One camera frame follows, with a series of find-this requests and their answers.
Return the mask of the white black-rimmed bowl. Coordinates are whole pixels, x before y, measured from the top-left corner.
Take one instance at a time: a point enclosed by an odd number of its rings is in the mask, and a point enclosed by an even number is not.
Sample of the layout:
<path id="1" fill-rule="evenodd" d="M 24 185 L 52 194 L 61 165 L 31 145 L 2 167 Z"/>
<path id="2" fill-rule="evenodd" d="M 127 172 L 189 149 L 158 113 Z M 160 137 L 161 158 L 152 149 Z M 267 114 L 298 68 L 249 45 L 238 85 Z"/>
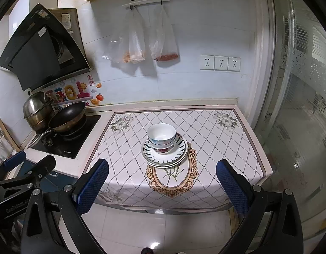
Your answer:
<path id="1" fill-rule="evenodd" d="M 165 144 L 165 145 L 156 145 L 156 144 L 154 144 L 154 143 L 152 143 L 150 141 L 148 141 L 148 143 L 149 143 L 149 145 L 150 145 L 151 148 L 154 147 L 156 149 L 165 149 L 165 148 L 168 148 L 169 146 L 173 146 L 174 147 L 174 145 L 175 145 L 175 142 L 170 142 L 170 143 Z"/>

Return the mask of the white polka-dot bowl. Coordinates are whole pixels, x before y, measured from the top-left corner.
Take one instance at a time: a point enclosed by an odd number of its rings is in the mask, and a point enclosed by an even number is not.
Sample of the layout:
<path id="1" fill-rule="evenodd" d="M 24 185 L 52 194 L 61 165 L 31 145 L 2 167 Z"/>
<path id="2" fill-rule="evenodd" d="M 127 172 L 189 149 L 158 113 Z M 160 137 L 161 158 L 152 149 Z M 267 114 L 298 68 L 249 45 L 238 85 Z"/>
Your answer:
<path id="1" fill-rule="evenodd" d="M 168 145 L 176 139 L 176 129 L 166 123 L 158 123 L 147 129 L 148 140 L 157 146 Z"/>

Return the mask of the large white grey-flower plate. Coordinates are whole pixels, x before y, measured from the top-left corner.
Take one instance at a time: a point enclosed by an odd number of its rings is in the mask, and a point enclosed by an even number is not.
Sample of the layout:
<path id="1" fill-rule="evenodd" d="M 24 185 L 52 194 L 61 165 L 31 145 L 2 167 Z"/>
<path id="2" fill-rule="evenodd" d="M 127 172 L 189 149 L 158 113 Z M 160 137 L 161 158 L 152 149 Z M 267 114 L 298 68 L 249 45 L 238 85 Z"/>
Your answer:
<path id="1" fill-rule="evenodd" d="M 156 167 L 156 168 L 171 168 L 171 167 L 175 167 L 177 165 L 183 164 L 183 163 L 184 163 L 184 161 L 175 162 L 175 163 L 171 163 L 171 164 L 168 164 L 168 163 L 156 163 L 156 164 L 154 164 L 154 163 L 147 162 L 147 164 L 149 166 Z"/>

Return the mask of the white red-flower bowl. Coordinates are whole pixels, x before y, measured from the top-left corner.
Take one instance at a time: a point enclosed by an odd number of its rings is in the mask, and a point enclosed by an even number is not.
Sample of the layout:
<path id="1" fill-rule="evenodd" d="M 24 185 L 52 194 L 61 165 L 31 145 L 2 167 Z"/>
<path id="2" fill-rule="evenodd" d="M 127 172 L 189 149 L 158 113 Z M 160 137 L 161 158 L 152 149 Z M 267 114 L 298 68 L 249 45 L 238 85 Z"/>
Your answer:
<path id="1" fill-rule="evenodd" d="M 168 152 L 172 151 L 173 148 L 174 148 L 173 146 L 169 146 L 168 148 L 165 149 L 156 149 L 152 147 L 153 151 L 155 151 L 158 154 L 167 154 Z"/>

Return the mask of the black gas stove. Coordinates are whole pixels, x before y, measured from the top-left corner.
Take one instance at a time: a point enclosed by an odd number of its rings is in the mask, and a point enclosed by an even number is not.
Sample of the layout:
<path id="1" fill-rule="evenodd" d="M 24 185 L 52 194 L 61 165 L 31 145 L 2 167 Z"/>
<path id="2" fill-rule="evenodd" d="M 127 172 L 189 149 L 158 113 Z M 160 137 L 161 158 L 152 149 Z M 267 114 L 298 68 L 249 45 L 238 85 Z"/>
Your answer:
<path id="1" fill-rule="evenodd" d="M 74 159 L 100 117 L 100 115 L 85 115 L 77 123 L 78 128 L 61 133 L 51 131 L 42 136 L 31 148 L 51 155 Z"/>

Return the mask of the steel steamer pot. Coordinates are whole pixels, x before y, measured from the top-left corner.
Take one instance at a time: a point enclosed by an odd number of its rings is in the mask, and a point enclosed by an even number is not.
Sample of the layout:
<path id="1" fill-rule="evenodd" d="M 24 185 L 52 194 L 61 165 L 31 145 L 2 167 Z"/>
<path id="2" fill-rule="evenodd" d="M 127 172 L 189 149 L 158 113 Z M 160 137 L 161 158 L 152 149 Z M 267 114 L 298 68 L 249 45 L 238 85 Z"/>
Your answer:
<path id="1" fill-rule="evenodd" d="M 45 130 L 54 115 L 52 100 L 42 91 L 30 95 L 23 105 L 23 115 L 35 132 Z"/>

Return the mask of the dark frying pan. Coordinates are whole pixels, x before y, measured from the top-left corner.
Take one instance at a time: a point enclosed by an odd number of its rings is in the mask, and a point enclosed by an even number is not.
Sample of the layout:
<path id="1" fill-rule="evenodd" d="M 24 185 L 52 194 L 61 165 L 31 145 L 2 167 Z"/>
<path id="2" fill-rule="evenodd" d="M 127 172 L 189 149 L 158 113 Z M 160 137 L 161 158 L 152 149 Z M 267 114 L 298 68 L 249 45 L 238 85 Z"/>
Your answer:
<path id="1" fill-rule="evenodd" d="M 73 131 L 78 122 L 85 115 L 85 103 L 75 102 L 58 111 L 49 121 L 48 129 L 34 138 L 29 146 L 39 142 L 41 138 L 51 132 L 66 133 Z"/>

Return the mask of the patterned pink tablecloth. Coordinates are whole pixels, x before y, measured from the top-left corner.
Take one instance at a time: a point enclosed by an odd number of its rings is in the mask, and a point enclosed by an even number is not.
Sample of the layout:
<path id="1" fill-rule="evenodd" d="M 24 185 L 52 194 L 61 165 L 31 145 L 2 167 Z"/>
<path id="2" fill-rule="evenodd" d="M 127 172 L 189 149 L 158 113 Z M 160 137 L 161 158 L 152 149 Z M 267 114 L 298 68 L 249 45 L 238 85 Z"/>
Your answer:
<path id="1" fill-rule="evenodd" d="M 158 123 L 177 132 L 167 154 L 156 153 L 148 143 L 147 129 Z M 229 199 L 216 175 L 221 159 L 253 185 L 272 174 L 261 144 L 236 106 L 113 112 L 90 161 L 98 159 L 108 162 L 109 174 L 97 202 L 128 209 L 224 208 Z M 171 168 L 147 164 L 182 161 Z"/>

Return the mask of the glass sliding door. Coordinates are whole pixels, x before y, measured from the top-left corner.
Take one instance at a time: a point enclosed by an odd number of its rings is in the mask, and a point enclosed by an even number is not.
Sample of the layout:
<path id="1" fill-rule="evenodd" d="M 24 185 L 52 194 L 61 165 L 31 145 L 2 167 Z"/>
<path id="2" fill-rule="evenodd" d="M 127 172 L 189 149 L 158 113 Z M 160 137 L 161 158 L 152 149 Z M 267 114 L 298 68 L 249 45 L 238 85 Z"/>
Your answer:
<path id="1" fill-rule="evenodd" d="M 272 74 L 255 132 L 306 221 L 326 209 L 326 32 L 303 0 L 272 0 Z"/>

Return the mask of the black range hood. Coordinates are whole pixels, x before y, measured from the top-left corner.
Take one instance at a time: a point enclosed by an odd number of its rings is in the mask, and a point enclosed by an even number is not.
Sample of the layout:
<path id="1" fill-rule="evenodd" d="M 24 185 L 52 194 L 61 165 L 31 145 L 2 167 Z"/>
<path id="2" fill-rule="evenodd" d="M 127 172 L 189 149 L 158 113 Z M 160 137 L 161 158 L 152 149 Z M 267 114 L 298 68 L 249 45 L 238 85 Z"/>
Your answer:
<path id="1" fill-rule="evenodd" d="M 0 67 L 14 73 L 24 91 L 89 72 L 77 10 L 37 4 L 12 34 Z"/>

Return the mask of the plastic bag orange contents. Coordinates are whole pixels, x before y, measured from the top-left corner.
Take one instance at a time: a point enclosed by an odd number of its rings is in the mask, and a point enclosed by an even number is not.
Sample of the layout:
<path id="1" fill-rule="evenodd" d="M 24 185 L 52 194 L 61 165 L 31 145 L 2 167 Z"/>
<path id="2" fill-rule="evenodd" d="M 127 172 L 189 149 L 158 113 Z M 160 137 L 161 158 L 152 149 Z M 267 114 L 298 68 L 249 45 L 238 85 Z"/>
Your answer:
<path id="1" fill-rule="evenodd" d="M 105 55 L 118 64 L 137 64 L 145 60 L 143 18 L 134 6 L 130 6 L 120 27 L 111 36 Z"/>

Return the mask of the plastic bag red contents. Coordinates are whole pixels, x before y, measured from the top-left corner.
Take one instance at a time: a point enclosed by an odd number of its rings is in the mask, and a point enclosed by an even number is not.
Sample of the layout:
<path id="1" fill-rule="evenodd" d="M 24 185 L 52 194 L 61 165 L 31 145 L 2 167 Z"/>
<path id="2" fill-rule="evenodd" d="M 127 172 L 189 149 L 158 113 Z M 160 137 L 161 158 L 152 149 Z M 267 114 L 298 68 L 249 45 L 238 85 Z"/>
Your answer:
<path id="1" fill-rule="evenodd" d="M 173 27 L 163 5 L 154 11 L 149 48 L 151 58 L 157 62 L 172 61 L 178 58 L 178 47 Z"/>

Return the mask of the colourful wall sticker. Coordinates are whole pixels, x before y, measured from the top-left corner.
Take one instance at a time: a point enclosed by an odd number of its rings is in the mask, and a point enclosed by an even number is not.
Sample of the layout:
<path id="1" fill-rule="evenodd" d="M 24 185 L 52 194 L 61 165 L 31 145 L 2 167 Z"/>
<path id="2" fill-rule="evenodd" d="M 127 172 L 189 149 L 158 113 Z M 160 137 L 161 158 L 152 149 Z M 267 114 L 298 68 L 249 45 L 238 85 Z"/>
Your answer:
<path id="1" fill-rule="evenodd" d="M 102 105 L 101 87 L 92 75 L 83 75 L 49 86 L 43 92 L 52 101 L 54 110 L 59 111 L 75 102 L 84 102 L 86 107 Z"/>

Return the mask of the right white wall socket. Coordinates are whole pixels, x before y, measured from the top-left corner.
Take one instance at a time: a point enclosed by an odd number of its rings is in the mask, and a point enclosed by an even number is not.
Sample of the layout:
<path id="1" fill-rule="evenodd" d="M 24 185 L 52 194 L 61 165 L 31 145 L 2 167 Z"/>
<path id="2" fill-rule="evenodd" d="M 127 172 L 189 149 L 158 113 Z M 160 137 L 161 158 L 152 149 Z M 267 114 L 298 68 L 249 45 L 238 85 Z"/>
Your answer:
<path id="1" fill-rule="evenodd" d="M 228 58 L 228 70 L 232 72 L 240 71 L 241 59 L 238 57 L 229 57 Z"/>

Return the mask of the left white wall socket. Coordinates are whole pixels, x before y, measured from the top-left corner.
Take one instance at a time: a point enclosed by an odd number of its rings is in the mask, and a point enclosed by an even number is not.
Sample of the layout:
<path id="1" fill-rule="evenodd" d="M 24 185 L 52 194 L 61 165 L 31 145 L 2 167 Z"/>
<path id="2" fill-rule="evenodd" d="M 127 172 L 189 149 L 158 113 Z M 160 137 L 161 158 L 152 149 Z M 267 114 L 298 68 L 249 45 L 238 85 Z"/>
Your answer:
<path id="1" fill-rule="evenodd" d="M 214 70 L 215 57 L 213 55 L 201 54 L 199 65 L 201 70 Z"/>

